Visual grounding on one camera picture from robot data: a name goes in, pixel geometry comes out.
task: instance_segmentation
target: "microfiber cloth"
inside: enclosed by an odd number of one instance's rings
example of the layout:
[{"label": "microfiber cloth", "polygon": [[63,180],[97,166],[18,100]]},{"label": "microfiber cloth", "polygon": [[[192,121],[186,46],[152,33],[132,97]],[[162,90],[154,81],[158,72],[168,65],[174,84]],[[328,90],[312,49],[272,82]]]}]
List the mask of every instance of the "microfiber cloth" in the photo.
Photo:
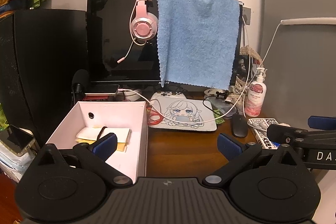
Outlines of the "microfiber cloth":
[{"label": "microfiber cloth", "polygon": [[239,29],[238,0],[157,0],[164,81],[227,89]]}]

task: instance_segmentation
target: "anime girl mouse pad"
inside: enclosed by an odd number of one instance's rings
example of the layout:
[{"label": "anime girl mouse pad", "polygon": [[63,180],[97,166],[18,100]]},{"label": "anime girl mouse pad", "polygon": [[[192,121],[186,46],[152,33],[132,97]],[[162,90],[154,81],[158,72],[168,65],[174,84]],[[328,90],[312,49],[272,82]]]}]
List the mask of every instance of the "anime girl mouse pad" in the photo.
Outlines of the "anime girl mouse pad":
[{"label": "anime girl mouse pad", "polygon": [[175,130],[215,131],[216,122],[204,122],[214,118],[213,112],[207,109],[201,100],[183,98],[159,97],[153,102],[154,107],[164,114],[164,118],[149,123],[153,128],[166,128]]}]

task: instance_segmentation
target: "anime character illustration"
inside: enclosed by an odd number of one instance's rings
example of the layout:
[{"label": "anime character illustration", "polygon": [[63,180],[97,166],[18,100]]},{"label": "anime character illustration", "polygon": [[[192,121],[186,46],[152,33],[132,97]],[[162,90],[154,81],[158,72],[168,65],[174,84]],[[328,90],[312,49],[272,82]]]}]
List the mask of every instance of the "anime character illustration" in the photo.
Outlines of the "anime character illustration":
[{"label": "anime character illustration", "polygon": [[[189,101],[179,100],[175,101],[167,107],[165,116],[174,120],[170,121],[166,118],[161,123],[168,124],[170,126],[191,127],[198,128],[204,126],[203,119],[200,116],[201,110],[197,108],[193,103]],[[196,124],[188,124],[183,122],[200,122]]]}]

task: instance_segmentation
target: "pump bottle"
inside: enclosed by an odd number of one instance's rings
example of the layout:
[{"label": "pump bottle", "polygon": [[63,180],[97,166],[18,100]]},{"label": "pump bottle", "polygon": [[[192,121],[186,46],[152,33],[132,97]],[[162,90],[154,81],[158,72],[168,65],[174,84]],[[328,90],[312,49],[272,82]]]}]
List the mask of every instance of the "pump bottle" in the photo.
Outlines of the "pump bottle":
[{"label": "pump bottle", "polygon": [[265,68],[257,68],[259,74],[257,80],[253,81],[245,98],[244,111],[250,117],[257,117],[261,112],[261,107],[266,94],[266,85],[263,83],[265,79]]}]

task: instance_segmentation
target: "computer mouse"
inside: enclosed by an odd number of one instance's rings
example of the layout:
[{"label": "computer mouse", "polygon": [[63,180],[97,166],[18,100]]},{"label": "computer mouse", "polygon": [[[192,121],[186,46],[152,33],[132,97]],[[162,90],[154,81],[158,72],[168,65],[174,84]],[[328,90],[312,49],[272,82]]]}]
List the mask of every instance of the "computer mouse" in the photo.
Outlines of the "computer mouse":
[{"label": "computer mouse", "polygon": [[246,118],[240,114],[233,114],[231,118],[231,132],[237,138],[245,138],[249,131]]}]

